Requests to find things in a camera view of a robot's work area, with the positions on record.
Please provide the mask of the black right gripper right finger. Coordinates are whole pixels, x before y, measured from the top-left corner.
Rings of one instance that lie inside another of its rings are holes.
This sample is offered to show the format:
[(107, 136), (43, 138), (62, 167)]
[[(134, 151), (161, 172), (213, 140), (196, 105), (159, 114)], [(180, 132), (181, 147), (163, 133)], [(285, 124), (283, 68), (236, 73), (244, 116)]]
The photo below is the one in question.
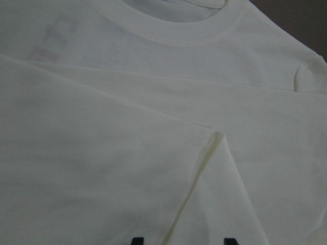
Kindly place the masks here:
[(226, 237), (223, 240), (224, 245), (239, 245), (239, 242), (237, 241), (236, 238), (233, 237)]

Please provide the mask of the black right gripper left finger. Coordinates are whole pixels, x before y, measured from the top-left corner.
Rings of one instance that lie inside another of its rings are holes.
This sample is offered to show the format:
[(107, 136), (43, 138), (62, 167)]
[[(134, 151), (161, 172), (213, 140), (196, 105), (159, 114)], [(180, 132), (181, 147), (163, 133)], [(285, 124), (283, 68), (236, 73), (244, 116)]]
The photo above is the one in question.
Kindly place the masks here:
[(148, 244), (147, 237), (133, 237), (130, 242), (130, 245), (147, 245), (147, 244)]

